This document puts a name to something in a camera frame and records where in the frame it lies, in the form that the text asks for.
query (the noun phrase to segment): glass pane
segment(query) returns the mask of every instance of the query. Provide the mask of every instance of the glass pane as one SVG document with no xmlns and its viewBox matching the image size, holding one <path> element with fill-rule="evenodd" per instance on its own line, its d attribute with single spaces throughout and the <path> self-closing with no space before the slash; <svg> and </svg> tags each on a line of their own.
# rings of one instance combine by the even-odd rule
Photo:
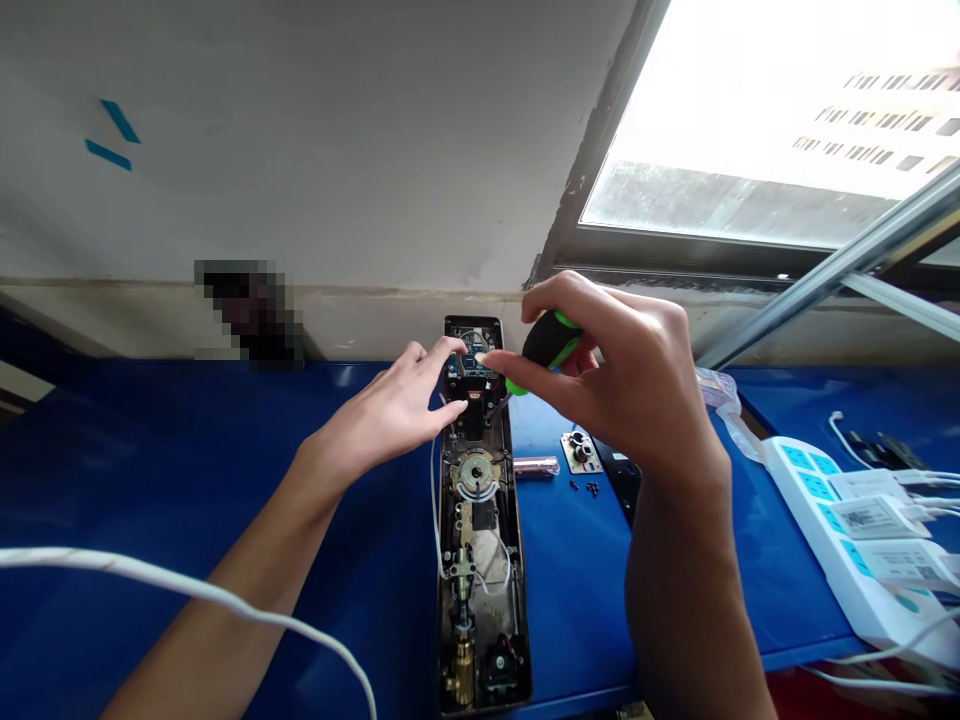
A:
<svg viewBox="0 0 960 720">
<path fill-rule="evenodd" d="M 958 51 L 955 0 L 672 0 L 581 221 L 839 247 L 960 157 Z"/>
</svg>

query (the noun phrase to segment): window frame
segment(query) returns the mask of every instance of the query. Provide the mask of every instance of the window frame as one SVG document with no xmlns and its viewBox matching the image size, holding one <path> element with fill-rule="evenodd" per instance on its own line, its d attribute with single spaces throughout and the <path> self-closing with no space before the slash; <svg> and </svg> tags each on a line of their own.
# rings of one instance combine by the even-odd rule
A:
<svg viewBox="0 0 960 720">
<path fill-rule="evenodd" d="M 780 292 L 834 252 L 776 242 L 580 224 L 668 6 L 669 0 L 638 0 L 587 122 L 554 223 L 524 288 L 573 269 L 611 284 L 639 281 L 703 290 Z M 890 271 L 900 287 L 928 299 L 958 299 L 960 268 L 917 265 L 958 237 L 960 223 L 883 271 Z"/>
</svg>

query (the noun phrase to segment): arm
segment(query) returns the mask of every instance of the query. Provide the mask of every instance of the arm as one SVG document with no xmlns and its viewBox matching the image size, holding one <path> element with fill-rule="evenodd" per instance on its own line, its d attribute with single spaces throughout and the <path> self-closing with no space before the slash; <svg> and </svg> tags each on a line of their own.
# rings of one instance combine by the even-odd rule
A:
<svg viewBox="0 0 960 720">
<path fill-rule="evenodd" d="M 740 585 L 730 458 L 700 395 L 686 313 L 570 271 L 524 296 L 523 321 L 555 308 L 585 331 L 563 374 L 504 351 L 483 363 L 643 468 L 625 593 L 645 700 L 658 719 L 775 718 Z"/>
<path fill-rule="evenodd" d="M 343 493 L 367 470 L 436 436 L 463 412 L 465 402 L 433 412 L 427 406 L 443 363 L 451 352 L 464 351 L 454 338 L 441 338 L 429 353 L 410 343 L 389 370 L 303 441 L 283 481 L 210 582 L 261 610 L 291 613 Z M 281 628 L 192 600 L 102 717 L 241 717 L 282 634 Z"/>
</svg>

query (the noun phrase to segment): metal pole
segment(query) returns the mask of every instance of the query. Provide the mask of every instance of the metal pole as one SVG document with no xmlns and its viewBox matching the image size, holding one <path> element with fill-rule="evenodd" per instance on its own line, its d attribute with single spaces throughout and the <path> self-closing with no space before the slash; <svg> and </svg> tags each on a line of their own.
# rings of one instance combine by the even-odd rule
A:
<svg viewBox="0 0 960 720">
<path fill-rule="evenodd" d="M 850 273 L 872 270 L 917 236 L 960 215 L 960 163 L 894 207 L 844 247 L 777 296 L 740 330 L 708 347 L 697 364 L 719 370 L 772 332 L 835 293 Z"/>
<path fill-rule="evenodd" d="M 851 290 L 856 290 L 861 295 L 960 342 L 960 315 L 869 275 L 854 273 L 847 275 L 842 282 Z"/>
</svg>

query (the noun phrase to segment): blue tape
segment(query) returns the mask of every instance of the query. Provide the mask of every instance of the blue tape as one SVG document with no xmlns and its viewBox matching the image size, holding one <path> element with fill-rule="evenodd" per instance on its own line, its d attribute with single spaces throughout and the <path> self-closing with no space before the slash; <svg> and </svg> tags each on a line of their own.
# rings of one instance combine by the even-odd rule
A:
<svg viewBox="0 0 960 720">
<path fill-rule="evenodd" d="M 135 142 L 138 145 L 141 145 L 140 138 L 137 137 L 137 134 L 133 131 L 133 128 L 130 126 L 130 123 L 127 121 L 127 117 L 123 114 L 123 110 L 120 109 L 120 106 L 111 100 L 101 100 L 100 104 L 103 105 L 104 109 L 110 113 L 110 118 L 113 120 L 114 125 L 117 126 L 117 130 L 120 131 L 120 134 L 123 135 L 123 139 L 127 142 Z"/>
<path fill-rule="evenodd" d="M 92 140 L 84 140 L 87 144 L 87 150 L 92 152 L 98 157 L 102 157 L 107 162 L 112 162 L 114 165 L 122 167 L 124 170 L 130 170 L 133 172 L 133 166 L 130 164 L 130 161 L 127 160 L 123 155 L 117 155 L 113 150 L 107 150 L 103 145 L 97 145 L 97 143 Z"/>
</svg>

